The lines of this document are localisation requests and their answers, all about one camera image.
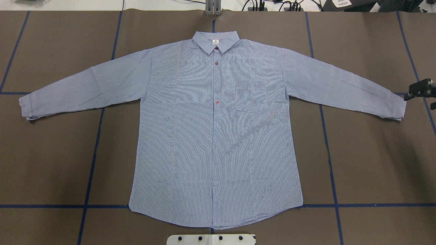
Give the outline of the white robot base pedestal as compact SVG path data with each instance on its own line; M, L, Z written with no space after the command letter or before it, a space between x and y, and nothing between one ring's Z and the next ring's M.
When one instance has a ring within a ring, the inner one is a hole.
M168 237L167 245L256 245L255 234L180 234Z

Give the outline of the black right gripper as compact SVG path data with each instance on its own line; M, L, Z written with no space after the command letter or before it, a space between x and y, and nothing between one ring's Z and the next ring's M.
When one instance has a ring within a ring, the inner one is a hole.
M416 97L436 98L436 86L432 79L423 79L419 82L411 84L408 87L408 93L404 95L404 101L408 101Z

